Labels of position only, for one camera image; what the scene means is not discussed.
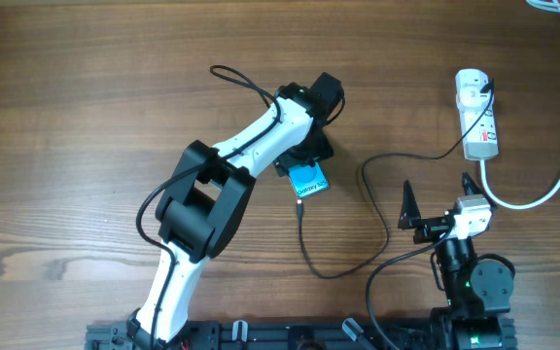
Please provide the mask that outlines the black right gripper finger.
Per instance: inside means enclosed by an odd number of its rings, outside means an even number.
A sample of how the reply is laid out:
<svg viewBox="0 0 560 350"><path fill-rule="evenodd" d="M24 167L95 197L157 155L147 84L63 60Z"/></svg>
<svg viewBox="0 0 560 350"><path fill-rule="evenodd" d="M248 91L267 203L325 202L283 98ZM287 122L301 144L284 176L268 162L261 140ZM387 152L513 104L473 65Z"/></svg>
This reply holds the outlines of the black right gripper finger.
<svg viewBox="0 0 560 350"><path fill-rule="evenodd" d="M462 187L465 195L482 195L489 203L491 210L497 209L497 204L489 197L488 194L473 180L468 172L462 173Z"/></svg>
<svg viewBox="0 0 560 350"><path fill-rule="evenodd" d="M403 182L402 207L398 221L399 229L418 228L422 217L418 208L412 186L408 180Z"/></svg>

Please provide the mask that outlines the Galaxy smartphone with teal screen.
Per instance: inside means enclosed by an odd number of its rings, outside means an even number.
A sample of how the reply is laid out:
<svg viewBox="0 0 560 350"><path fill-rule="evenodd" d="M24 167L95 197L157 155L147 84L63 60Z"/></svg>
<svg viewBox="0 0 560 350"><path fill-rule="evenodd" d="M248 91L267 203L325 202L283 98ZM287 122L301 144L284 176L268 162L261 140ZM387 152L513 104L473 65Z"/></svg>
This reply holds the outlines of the Galaxy smartphone with teal screen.
<svg viewBox="0 0 560 350"><path fill-rule="evenodd" d="M330 187L320 164L296 165L289 169L289 179L299 199L307 198Z"/></svg>

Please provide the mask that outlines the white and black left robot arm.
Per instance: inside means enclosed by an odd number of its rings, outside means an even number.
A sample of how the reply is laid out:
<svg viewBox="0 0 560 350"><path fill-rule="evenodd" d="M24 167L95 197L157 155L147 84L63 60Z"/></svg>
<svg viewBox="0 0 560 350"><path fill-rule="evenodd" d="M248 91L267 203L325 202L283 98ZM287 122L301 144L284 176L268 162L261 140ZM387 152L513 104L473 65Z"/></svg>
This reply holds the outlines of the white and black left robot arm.
<svg viewBox="0 0 560 350"><path fill-rule="evenodd" d="M323 129L344 105L340 80L322 73L310 87L290 83L258 93L268 105L261 117L213 146L192 142L172 176L145 200L157 203L153 243L161 253L147 300L126 322L127 337L141 349L176 341L203 269L238 231L257 178L269 166L289 177L298 196L327 185L320 163L333 148Z"/></svg>

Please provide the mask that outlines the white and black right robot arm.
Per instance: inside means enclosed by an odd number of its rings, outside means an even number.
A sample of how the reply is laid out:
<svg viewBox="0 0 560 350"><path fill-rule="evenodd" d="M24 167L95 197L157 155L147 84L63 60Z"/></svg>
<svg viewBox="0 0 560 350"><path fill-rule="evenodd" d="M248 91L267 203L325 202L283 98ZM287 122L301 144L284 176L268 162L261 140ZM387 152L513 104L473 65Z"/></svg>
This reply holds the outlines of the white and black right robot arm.
<svg viewBox="0 0 560 350"><path fill-rule="evenodd" d="M497 254L478 255L473 238L486 232L496 204L468 173L464 194L440 217L421 216L412 186L403 183L400 229L412 229L416 244L431 243L430 264L448 305L431 311L432 349L515 349L510 312L515 267Z"/></svg>

